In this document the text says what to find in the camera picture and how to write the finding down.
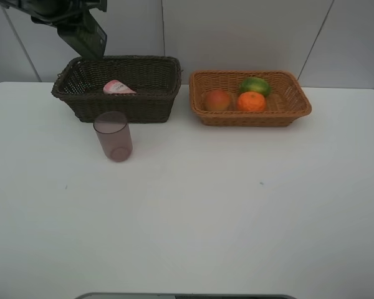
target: pink package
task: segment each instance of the pink package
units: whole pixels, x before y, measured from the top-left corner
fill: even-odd
[[[136,93],[135,91],[128,88],[122,82],[118,80],[112,80],[105,84],[104,86],[104,93],[106,95],[114,95],[114,94],[128,94],[128,93]]]

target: basket rim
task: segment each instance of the basket rim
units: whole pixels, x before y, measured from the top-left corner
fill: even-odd
[[[65,75],[68,74],[71,70],[71,68],[77,64],[80,61],[88,61],[88,59],[85,59],[83,57],[76,57],[72,59],[65,69],[58,74],[57,80],[54,82],[54,85],[52,87],[51,94],[55,96],[56,98],[60,97],[86,97],[86,96],[100,96],[105,97],[107,99],[119,99],[119,97],[127,97],[127,98],[133,98],[133,97],[151,97],[152,99],[157,100],[158,97],[164,97],[164,96],[176,96],[179,92],[180,85],[181,85],[181,66],[180,62],[177,58],[171,57],[171,56],[155,56],[155,55],[108,55],[104,56],[102,60],[166,60],[169,62],[172,62],[176,67],[176,80],[173,88],[169,92],[165,93],[139,93],[137,95],[133,94],[124,94],[124,95],[106,95],[104,93],[69,93],[69,92],[62,92],[59,90],[59,87],[64,83]]]
[[[254,75],[254,74],[262,74],[262,73],[270,73],[270,74],[282,74],[288,76],[293,84],[294,87],[298,90],[300,96],[304,100],[306,104],[306,109],[297,110],[297,111],[290,111],[290,112],[279,112],[279,111],[264,111],[264,112],[245,112],[245,111],[221,111],[221,112],[212,112],[207,110],[199,109],[196,106],[196,99],[194,92],[190,92],[190,105],[191,109],[194,111],[195,114],[201,117],[210,116],[210,117],[221,117],[221,118],[239,118],[239,117],[255,117],[255,118],[300,118],[303,116],[307,116],[312,112],[312,106],[306,97],[306,94],[302,90],[302,87],[299,85],[298,80],[295,76],[285,70],[196,70],[193,72],[189,77],[189,88],[190,90],[195,90],[196,82],[195,77],[199,74],[247,74],[247,75]]]

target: translucent purple cup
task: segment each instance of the translucent purple cup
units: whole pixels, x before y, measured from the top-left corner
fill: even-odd
[[[106,112],[94,120],[94,130],[105,155],[115,162],[127,160],[133,150],[129,124],[122,112]]]

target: green fruit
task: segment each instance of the green fruit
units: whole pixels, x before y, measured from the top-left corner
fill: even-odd
[[[249,77],[242,81],[239,92],[259,92],[267,97],[271,92],[270,85],[263,79],[257,77]]]

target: white table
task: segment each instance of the white table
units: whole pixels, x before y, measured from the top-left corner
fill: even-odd
[[[203,126],[188,88],[124,163],[51,83],[0,84],[0,298],[374,298],[374,90],[287,128]]]

